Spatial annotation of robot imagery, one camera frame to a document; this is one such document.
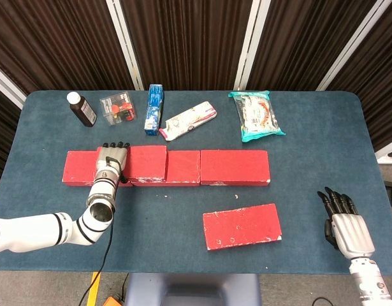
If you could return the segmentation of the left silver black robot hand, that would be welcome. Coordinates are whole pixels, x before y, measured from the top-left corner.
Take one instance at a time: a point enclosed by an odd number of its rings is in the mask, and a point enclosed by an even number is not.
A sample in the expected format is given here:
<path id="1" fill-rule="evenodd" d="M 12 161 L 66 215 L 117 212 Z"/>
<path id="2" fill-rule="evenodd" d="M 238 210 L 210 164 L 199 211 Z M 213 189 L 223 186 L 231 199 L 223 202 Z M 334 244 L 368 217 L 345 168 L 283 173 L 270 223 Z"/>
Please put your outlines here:
<path id="1" fill-rule="evenodd" d="M 126 160 L 130 150 L 129 143 L 104 143 L 99 150 L 96 169 L 111 166 L 120 172 L 126 167 Z"/>

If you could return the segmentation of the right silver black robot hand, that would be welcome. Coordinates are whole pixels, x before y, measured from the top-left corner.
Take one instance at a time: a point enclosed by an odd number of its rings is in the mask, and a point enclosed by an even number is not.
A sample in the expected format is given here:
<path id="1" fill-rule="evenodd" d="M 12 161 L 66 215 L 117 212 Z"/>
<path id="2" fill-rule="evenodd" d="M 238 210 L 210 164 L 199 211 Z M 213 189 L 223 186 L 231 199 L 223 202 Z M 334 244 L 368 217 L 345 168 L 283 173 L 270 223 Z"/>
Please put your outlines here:
<path id="1" fill-rule="evenodd" d="M 353 200 L 329 187 L 318 191 L 328 218 L 324 222 L 324 236 L 347 259 L 369 258 L 375 252 L 367 224 Z"/>

